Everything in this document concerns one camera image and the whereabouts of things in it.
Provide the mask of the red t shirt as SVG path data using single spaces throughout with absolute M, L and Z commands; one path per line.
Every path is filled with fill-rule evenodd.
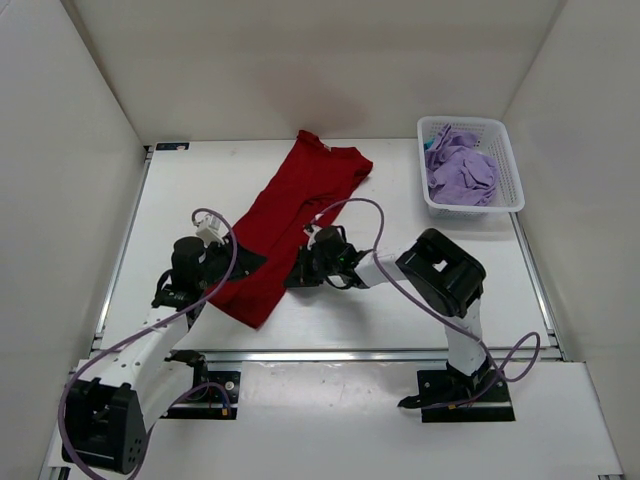
M 315 215 L 351 197 L 368 177 L 373 162 L 354 147 L 328 147 L 301 130 L 277 173 L 233 226 L 240 246 L 262 255 L 255 273 L 227 282 L 210 303 L 235 320 L 261 327 L 285 294 L 303 232 Z

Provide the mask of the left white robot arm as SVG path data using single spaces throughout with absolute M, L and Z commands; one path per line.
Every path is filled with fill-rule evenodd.
M 232 235 L 210 244 L 196 236 L 177 240 L 136 332 L 80 366 L 66 386 L 58 418 L 63 459 L 90 477 L 98 470 L 138 473 L 156 421 L 180 397 L 198 400 L 210 386 L 203 355 L 176 344 L 212 293 L 265 262 Z

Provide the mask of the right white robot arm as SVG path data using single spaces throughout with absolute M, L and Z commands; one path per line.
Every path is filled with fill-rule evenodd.
M 436 229 L 425 230 L 406 250 L 385 255 L 358 250 L 342 226 L 314 227 L 299 248 L 284 286 L 327 284 L 338 290 L 398 287 L 406 280 L 423 299 L 427 313 L 445 327 L 448 357 L 443 378 L 399 402 L 405 409 L 453 409 L 491 385 L 491 361 L 482 340 L 480 303 L 486 271 L 474 257 Z

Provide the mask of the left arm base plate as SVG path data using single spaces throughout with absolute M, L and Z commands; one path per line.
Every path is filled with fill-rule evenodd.
M 209 364 L 208 378 L 217 386 L 201 388 L 164 412 L 161 420 L 233 421 L 237 419 L 241 390 L 239 364 Z

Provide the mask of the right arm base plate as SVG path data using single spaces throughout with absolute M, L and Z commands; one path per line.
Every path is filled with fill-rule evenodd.
M 419 370 L 418 393 L 398 402 L 419 410 L 422 423 L 513 422 L 516 420 L 508 385 L 490 374 L 470 393 L 445 370 Z

